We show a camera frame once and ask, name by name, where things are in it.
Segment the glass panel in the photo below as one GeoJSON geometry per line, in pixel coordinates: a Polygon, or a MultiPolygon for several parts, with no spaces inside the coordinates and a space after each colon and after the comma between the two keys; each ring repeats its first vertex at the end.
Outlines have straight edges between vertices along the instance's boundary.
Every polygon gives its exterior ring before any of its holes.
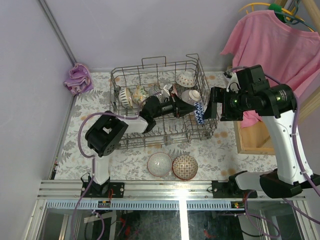
{"type": "Polygon", "coordinates": [[[221,214],[221,211],[188,211],[189,239],[241,240],[239,219],[221,214]]]}
{"type": "MultiPolygon", "coordinates": [[[[230,215],[243,211],[201,210],[200,205],[199,209],[187,211],[186,226],[188,226],[190,240],[266,239],[246,216],[230,215]]],[[[281,237],[278,240],[304,239],[295,214],[289,205],[278,201],[250,201],[248,206],[251,214],[263,216],[279,227],[281,237]]],[[[103,240],[180,240],[182,238],[179,210],[137,209],[99,210],[98,212],[104,219],[103,240]]],[[[73,240],[71,236],[72,213],[72,209],[49,208],[38,239],[73,240]]],[[[277,234],[272,224],[253,216],[251,219],[262,230],[268,231],[271,235],[277,234]]],[[[96,240],[102,232],[102,221],[92,215],[92,210],[78,210],[73,226],[77,240],[96,240]]]]}
{"type": "MultiPolygon", "coordinates": [[[[102,232],[102,221],[91,210],[78,210],[73,220],[77,240],[96,240],[102,232]]],[[[49,208],[39,240],[73,240],[73,210],[49,208]],[[61,238],[64,216],[69,215],[65,237],[61,238]]],[[[174,210],[101,210],[104,219],[103,240],[181,239],[180,213],[174,210]]]]}

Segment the blue and white item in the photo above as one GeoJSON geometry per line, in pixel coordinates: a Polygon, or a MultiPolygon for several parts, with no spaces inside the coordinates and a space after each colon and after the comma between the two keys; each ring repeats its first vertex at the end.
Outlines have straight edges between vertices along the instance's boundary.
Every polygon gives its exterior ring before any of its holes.
{"type": "Polygon", "coordinates": [[[197,124],[205,124],[204,120],[204,114],[205,114],[205,108],[204,105],[201,102],[195,102],[193,104],[196,107],[196,110],[194,110],[194,118],[197,124]]]}

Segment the pink t-shirt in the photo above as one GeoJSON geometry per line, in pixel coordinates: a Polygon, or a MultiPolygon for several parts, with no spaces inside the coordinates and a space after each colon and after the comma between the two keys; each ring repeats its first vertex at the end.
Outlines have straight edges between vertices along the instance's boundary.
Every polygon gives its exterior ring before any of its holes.
{"type": "MultiPolygon", "coordinates": [[[[265,73],[289,85],[298,97],[320,73],[319,34],[291,28],[272,10],[243,17],[221,52],[229,53],[234,55],[233,67],[259,64],[265,73]]],[[[245,112],[241,126],[252,126],[258,120],[261,118],[255,111],[245,112]]]]}

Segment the purple towel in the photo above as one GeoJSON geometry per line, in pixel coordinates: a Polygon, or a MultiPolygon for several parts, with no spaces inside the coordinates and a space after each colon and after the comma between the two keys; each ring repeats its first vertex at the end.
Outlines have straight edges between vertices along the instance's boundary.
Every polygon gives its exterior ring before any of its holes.
{"type": "Polygon", "coordinates": [[[78,95],[94,89],[90,72],[85,65],[76,63],[69,71],[69,75],[70,77],[63,84],[72,95],[78,95]]]}

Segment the green hanger clip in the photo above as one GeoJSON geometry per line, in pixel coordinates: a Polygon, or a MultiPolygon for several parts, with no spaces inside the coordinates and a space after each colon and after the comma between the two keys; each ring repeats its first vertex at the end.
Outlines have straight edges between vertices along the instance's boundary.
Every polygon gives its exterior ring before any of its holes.
{"type": "Polygon", "coordinates": [[[278,14],[278,13],[281,13],[282,12],[282,7],[278,4],[275,4],[275,3],[271,3],[270,6],[268,7],[269,10],[273,10],[275,11],[275,15],[276,17],[283,23],[286,23],[285,21],[285,16],[281,15],[281,14],[278,14]]]}

